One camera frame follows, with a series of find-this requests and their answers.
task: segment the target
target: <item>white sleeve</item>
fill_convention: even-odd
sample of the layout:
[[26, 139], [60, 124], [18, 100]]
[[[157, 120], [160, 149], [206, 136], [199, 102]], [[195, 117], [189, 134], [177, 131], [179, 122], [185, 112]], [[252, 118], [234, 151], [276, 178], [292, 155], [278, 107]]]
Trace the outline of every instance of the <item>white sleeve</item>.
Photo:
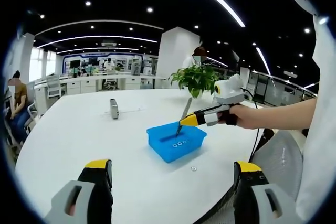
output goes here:
[[187, 58], [185, 58], [182, 64], [182, 68], [189, 68], [189, 67], [192, 67], [193, 65], [195, 65], [194, 58], [191, 56], [188, 56]]

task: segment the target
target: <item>window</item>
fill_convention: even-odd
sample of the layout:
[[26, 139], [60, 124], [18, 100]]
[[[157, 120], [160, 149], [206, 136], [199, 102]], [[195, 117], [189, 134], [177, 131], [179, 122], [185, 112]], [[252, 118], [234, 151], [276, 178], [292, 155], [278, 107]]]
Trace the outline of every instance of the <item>window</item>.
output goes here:
[[29, 81], [42, 78], [42, 60], [43, 50], [33, 47], [30, 55]]
[[56, 71], [56, 53], [48, 51], [47, 54], [47, 66], [46, 66], [46, 76], [49, 76]]

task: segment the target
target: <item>human hand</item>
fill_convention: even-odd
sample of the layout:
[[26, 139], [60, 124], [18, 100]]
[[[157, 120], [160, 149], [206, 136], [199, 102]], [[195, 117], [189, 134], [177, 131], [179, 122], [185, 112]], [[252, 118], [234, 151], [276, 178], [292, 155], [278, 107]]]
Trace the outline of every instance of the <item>human hand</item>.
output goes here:
[[235, 114], [237, 119], [237, 125], [245, 129], [257, 129], [259, 128], [258, 120], [256, 117], [257, 109], [253, 109], [244, 105], [235, 105], [230, 108], [230, 114]]

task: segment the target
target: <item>black ceiling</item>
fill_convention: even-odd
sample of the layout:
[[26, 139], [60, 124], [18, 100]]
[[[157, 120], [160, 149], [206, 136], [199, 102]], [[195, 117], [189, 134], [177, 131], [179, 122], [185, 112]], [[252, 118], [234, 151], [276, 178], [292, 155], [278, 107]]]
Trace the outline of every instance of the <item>black ceiling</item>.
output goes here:
[[[86, 6], [86, 1], [91, 1], [92, 5]], [[319, 69], [312, 60], [315, 45], [312, 17], [294, 0], [225, 1], [246, 27], [240, 27], [215, 0], [29, 0], [29, 11], [23, 25], [25, 31], [37, 34], [54, 26], [82, 20], [118, 19], [145, 23], [164, 30], [127, 23], [82, 23], [38, 35], [34, 46], [79, 36], [128, 36], [155, 40], [158, 43], [122, 38], [87, 38], [58, 42], [46, 46], [45, 49], [60, 52], [100, 47], [102, 41], [108, 39], [120, 43], [121, 46], [118, 47], [138, 48], [138, 52], [152, 52], [154, 55], [159, 53], [161, 34], [180, 26], [199, 34], [204, 47], [209, 51], [208, 56], [223, 63], [224, 48], [230, 47], [241, 60], [245, 60], [242, 65], [251, 65], [251, 70], [267, 72], [255, 46], [252, 45], [255, 42], [262, 50], [273, 75], [288, 79], [284, 70], [294, 72], [298, 77], [293, 82], [302, 86], [319, 81]], [[148, 13], [147, 7], [153, 7], [154, 12]], [[45, 15], [44, 19], [40, 18], [41, 14]], [[310, 34], [304, 32], [307, 27], [312, 30]]]

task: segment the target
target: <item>blue plastic basket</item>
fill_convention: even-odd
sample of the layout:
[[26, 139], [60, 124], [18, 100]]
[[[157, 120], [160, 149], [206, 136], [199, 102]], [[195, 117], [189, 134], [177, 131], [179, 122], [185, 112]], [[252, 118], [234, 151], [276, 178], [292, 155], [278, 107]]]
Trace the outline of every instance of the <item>blue plastic basket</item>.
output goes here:
[[176, 137], [178, 126], [179, 123], [176, 122], [147, 130], [148, 144], [167, 163], [200, 148], [206, 136], [206, 133], [197, 127], [183, 126]]

